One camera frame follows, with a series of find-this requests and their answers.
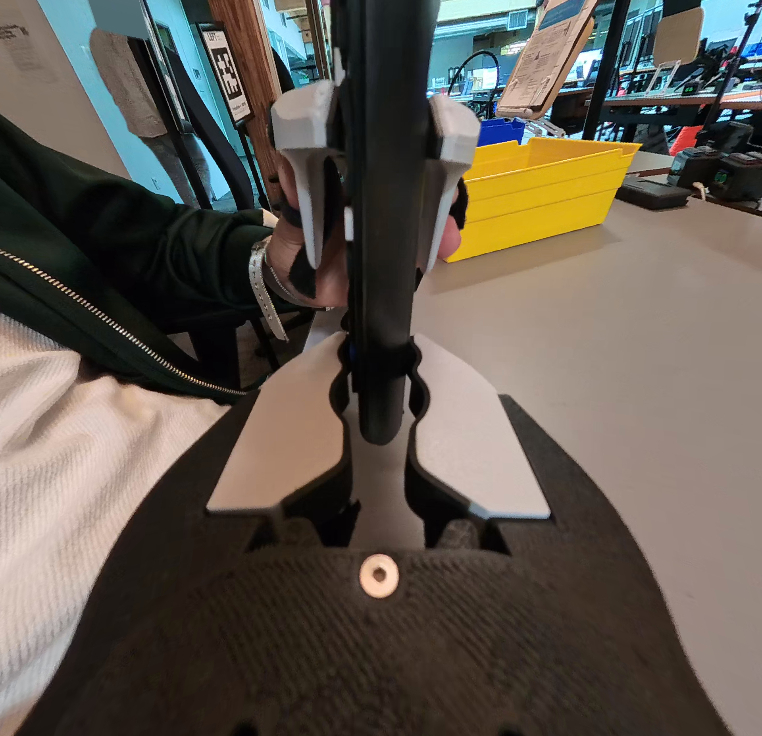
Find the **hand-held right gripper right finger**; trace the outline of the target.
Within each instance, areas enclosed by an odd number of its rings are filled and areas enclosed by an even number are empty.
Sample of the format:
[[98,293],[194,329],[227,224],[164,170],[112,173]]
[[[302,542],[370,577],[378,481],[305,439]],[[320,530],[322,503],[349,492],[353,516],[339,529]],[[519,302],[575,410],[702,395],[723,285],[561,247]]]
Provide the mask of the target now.
[[450,522],[478,538],[496,522],[548,521],[551,509],[500,394],[471,365],[423,334],[410,342],[405,500],[437,544]]

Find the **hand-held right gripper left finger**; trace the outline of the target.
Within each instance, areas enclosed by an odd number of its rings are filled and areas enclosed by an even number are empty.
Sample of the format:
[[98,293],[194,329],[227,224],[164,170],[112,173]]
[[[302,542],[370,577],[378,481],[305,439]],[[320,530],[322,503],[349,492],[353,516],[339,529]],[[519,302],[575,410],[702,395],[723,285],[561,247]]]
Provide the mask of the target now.
[[346,333],[333,333],[268,379],[207,501],[211,519],[275,529],[305,520],[327,546],[353,535]]

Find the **black remote control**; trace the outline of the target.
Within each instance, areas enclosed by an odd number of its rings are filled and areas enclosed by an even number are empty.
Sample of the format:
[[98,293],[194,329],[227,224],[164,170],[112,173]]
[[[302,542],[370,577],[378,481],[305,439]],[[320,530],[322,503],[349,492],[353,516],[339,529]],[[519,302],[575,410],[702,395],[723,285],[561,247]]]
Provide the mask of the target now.
[[362,436],[402,422],[424,196],[427,70],[440,0],[331,0],[340,84],[348,240],[349,357]]

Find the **yellow plastic bin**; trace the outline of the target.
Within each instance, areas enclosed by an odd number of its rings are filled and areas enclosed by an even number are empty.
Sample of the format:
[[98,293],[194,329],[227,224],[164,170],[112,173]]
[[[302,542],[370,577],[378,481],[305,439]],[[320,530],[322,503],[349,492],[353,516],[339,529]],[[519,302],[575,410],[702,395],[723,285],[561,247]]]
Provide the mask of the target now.
[[638,143],[532,137],[478,147],[463,179],[462,240],[448,263],[602,224]]

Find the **person's left forearm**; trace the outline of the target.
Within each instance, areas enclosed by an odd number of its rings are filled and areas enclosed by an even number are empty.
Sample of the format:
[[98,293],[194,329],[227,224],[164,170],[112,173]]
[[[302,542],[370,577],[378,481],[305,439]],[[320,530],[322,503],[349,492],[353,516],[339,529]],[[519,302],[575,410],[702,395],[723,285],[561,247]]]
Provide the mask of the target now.
[[259,211],[195,209],[33,139],[1,118],[2,250],[96,295],[112,289],[154,322],[254,310]]

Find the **grey desk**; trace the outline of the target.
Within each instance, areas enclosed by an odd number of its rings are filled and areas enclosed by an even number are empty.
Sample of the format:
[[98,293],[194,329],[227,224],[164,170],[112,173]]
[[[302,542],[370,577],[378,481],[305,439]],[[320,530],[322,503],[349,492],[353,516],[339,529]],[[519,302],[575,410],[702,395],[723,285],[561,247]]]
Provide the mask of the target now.
[[412,329],[605,493],[734,734],[760,734],[760,216],[692,198],[439,263]]

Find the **person's left hand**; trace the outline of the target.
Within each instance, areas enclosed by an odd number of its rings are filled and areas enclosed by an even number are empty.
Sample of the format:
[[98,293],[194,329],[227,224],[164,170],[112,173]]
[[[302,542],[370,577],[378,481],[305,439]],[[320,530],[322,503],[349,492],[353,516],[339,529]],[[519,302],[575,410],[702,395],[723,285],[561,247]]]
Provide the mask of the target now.
[[[294,172],[287,159],[280,155],[278,176],[285,199],[292,208],[299,208]],[[444,260],[454,254],[460,247],[461,241],[461,234],[454,216],[448,216],[437,254],[439,259]],[[274,276],[295,299],[307,306],[313,308],[345,306],[348,302],[350,283],[343,218],[338,218],[338,226],[332,230],[329,241],[322,251],[321,264],[316,271],[316,292],[312,297],[300,293],[289,280],[289,273],[302,245],[304,245],[303,231],[281,215],[273,229],[266,252]]]

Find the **blue plastic bin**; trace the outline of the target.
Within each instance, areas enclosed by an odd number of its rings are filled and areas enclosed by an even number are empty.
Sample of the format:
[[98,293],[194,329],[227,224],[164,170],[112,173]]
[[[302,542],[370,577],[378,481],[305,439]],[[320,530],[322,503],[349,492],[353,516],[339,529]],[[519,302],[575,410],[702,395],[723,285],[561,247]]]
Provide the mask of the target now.
[[477,147],[499,145],[505,142],[522,144],[526,122],[521,118],[493,118],[481,121]]

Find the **white wristband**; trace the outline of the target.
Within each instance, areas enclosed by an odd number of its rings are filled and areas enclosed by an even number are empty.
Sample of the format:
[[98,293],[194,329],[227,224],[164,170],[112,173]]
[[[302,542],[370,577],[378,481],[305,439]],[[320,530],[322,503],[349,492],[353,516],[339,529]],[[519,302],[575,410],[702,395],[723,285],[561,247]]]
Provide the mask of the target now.
[[262,317],[270,331],[277,340],[289,342],[290,339],[274,307],[264,278],[266,253],[270,240],[271,237],[266,237],[253,244],[248,262],[248,277],[254,297],[262,312]]

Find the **cardboard panel on stand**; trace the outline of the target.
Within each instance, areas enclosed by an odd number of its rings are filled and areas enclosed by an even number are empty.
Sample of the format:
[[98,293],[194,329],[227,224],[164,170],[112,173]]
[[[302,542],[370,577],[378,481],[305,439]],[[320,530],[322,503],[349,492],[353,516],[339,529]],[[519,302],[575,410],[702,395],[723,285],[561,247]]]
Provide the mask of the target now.
[[549,0],[497,104],[501,118],[538,120],[552,105],[594,25],[600,0]]

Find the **black vertical pole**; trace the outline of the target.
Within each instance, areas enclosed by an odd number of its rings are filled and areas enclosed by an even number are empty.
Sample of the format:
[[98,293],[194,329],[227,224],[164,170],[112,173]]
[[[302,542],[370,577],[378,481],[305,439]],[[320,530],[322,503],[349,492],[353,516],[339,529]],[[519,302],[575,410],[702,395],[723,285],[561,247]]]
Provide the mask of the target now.
[[593,93],[588,106],[582,138],[593,140],[600,122],[603,104],[608,93],[618,57],[618,49],[623,35],[625,21],[631,0],[615,0],[610,25],[606,35],[604,50]]

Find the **black flat device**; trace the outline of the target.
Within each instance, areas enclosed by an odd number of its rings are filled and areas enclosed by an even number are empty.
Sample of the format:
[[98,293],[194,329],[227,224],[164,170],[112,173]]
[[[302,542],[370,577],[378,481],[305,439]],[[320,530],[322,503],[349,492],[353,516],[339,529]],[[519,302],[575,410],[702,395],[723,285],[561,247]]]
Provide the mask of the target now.
[[616,190],[615,199],[649,211],[660,212],[685,207],[692,195],[691,189],[674,187],[647,178],[630,177],[625,178]]

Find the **person's torso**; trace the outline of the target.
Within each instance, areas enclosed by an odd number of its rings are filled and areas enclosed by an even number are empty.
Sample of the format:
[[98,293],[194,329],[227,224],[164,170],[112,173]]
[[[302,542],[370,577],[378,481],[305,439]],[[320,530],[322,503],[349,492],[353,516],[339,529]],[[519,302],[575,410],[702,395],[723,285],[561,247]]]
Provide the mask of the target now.
[[2,313],[2,734],[50,683],[129,518],[229,411],[83,367]]

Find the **long wooden workbench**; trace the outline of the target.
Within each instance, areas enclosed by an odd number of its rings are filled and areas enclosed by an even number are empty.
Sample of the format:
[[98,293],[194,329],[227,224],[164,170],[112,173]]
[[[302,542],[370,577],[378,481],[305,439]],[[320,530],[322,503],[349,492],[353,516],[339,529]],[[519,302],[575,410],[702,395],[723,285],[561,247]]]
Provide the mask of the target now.
[[[582,132],[590,109],[593,89],[566,89],[558,93],[549,120],[569,135]],[[595,117],[600,125],[612,125],[619,140],[634,140],[638,125],[691,127],[703,125],[716,96],[711,93],[629,93],[608,96]]]

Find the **small cardboard covered tablet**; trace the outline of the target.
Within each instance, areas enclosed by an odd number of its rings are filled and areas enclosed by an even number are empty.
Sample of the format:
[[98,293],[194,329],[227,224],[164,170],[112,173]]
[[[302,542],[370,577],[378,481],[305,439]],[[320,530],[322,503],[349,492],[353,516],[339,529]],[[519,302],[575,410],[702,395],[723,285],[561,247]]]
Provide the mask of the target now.
[[704,20],[704,9],[695,7],[680,13],[664,17],[655,33],[653,64],[654,74],[645,90],[645,95],[652,93],[660,74],[670,70],[662,90],[672,83],[677,70],[682,65],[693,62],[699,52],[700,37]]

